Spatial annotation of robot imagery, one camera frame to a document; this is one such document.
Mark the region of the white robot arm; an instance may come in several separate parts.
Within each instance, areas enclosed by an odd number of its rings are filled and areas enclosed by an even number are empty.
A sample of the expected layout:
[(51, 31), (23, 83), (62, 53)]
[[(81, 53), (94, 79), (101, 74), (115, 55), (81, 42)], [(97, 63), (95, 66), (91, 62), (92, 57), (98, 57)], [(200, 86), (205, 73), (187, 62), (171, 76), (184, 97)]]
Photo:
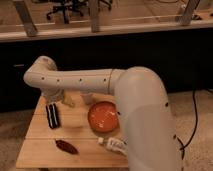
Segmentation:
[(50, 101), (62, 92), (79, 90), (115, 97), (130, 171), (182, 171), (168, 96), (161, 78), (146, 67), (59, 71), (48, 56), (40, 56), (23, 76)]

